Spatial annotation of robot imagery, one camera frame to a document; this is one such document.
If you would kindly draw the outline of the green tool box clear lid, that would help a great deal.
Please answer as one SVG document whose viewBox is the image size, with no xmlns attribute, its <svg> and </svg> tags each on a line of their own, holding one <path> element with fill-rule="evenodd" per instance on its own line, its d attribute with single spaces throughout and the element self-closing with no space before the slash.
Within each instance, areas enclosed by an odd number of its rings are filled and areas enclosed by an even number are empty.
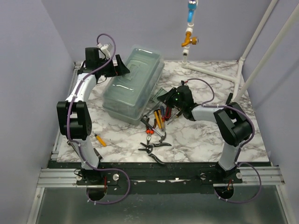
<svg viewBox="0 0 299 224">
<path fill-rule="evenodd" d="M 103 92 L 103 108 L 112 117 L 138 125 L 164 69 L 157 51 L 135 47 L 126 62 L 130 73 L 113 77 Z"/>
</svg>

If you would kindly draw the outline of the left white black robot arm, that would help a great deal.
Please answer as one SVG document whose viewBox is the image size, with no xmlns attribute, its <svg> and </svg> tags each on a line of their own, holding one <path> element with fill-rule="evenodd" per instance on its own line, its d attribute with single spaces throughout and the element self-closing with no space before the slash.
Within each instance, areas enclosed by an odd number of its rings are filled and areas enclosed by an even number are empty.
<svg viewBox="0 0 299 224">
<path fill-rule="evenodd" d="M 57 103 L 60 133 L 66 136 L 80 158 L 81 167 L 90 170 L 87 178 L 93 184 L 103 181 L 103 172 L 98 169 L 100 158 L 91 142 L 92 119 L 87 101 L 100 77 L 121 77 L 130 73 L 119 54 L 109 55 L 100 48 L 85 49 L 85 61 L 77 72 L 76 84 L 64 101 Z"/>
</svg>

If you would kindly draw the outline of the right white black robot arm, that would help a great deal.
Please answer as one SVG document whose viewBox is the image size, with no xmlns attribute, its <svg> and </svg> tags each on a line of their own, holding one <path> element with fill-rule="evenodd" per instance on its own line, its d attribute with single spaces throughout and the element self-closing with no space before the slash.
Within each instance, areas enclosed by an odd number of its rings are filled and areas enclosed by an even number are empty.
<svg viewBox="0 0 299 224">
<path fill-rule="evenodd" d="M 241 148 L 255 134 L 252 121 L 239 104 L 236 102 L 220 106 L 197 104 L 187 85 L 172 88 L 157 99 L 168 107 L 178 108 L 188 120 L 209 121 L 217 124 L 224 140 L 224 146 L 217 163 L 218 169 L 215 171 L 215 178 L 221 183 L 231 179 L 231 171 L 236 168 Z"/>
</svg>

